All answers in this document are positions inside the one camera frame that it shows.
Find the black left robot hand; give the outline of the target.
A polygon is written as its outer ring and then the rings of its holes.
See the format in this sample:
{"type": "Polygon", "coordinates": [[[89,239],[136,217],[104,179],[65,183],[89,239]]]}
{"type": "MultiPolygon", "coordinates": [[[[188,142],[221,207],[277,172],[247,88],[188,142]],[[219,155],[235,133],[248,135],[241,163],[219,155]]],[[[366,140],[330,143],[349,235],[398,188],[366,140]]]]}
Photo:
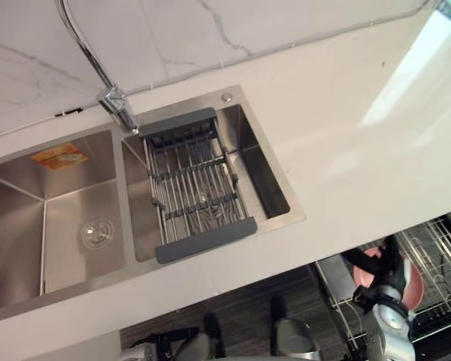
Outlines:
{"type": "Polygon", "coordinates": [[[172,344],[187,341],[199,333],[197,326],[175,329],[162,333],[152,333],[132,344],[144,347],[144,360],[173,360],[172,344]]]}

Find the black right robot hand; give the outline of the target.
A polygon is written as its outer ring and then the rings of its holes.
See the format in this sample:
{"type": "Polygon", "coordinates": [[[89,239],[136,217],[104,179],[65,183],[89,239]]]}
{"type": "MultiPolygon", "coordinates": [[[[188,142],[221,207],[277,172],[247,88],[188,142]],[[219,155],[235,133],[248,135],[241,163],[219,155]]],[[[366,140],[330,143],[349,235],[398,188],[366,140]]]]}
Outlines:
{"type": "Polygon", "coordinates": [[[398,242],[394,235],[388,235],[383,245],[378,247],[380,255],[368,256],[359,248],[344,251],[341,256],[349,263],[373,275],[368,288],[390,286],[399,293],[404,292],[406,277],[404,259],[399,252],[398,242]]]}

